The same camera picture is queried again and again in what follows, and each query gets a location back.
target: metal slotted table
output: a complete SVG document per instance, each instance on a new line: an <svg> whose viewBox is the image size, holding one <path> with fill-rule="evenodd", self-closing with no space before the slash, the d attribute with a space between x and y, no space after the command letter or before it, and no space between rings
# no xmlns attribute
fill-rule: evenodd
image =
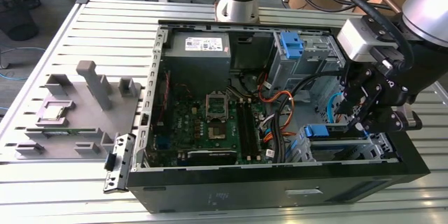
<svg viewBox="0 0 448 224"><path fill-rule="evenodd" d="M82 81L76 75L77 62L93 60L96 72L105 74L109 82L132 77L145 85L158 19L213 21L213 16L210 5L113 0L76 4L1 121L0 146L12 139L17 142L26 139L24 128L33 125L33 113L48 93L42 84L49 74L64 73L70 81ZM265 24L341 26L353 16L260 9L260 21ZM18 217L14 223L445 223L446 101L446 93L434 83L413 104L424 129L409 132L409 137L432 173L412 183L384 189L352 205L150 215L130 193L102 194L102 160L17 161L10 155L13 146L5 146L0 155L1 218L8 222Z"/></svg>

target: expansion slot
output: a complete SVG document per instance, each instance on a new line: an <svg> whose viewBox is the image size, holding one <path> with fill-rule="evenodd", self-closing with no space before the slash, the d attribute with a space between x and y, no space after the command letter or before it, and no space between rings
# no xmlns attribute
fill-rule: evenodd
<svg viewBox="0 0 448 224"><path fill-rule="evenodd" d="M249 103L244 102L237 104L236 116L238 120L237 131L240 133L241 158L250 160L252 157L257 157L260 152Z"/></svg>

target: blue cable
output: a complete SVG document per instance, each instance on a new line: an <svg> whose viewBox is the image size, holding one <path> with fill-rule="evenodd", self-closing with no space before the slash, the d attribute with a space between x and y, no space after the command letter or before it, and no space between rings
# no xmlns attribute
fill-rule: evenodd
<svg viewBox="0 0 448 224"><path fill-rule="evenodd" d="M328 104L326 104L326 117L328 117L328 122L329 123L333 123L334 120L333 120L333 113L332 113L332 105L333 105L333 101L334 101L334 98L338 96L338 95L342 95L342 93L336 93L330 96L329 100L328 100Z"/></svg>
<svg viewBox="0 0 448 224"><path fill-rule="evenodd" d="M24 81L24 80L28 79L28 78L10 78L10 77L6 77L5 75L2 75L1 73L0 73L0 77L5 78L8 80L12 80L12 81Z"/></svg>

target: metal bracket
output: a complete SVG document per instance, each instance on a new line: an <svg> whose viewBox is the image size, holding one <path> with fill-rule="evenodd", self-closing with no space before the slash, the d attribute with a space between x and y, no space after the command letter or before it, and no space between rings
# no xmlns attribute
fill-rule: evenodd
<svg viewBox="0 0 448 224"><path fill-rule="evenodd" d="M132 148L136 136L125 134L114 139L113 152L108 154L104 169L108 170L102 192L121 193L126 190Z"/></svg>

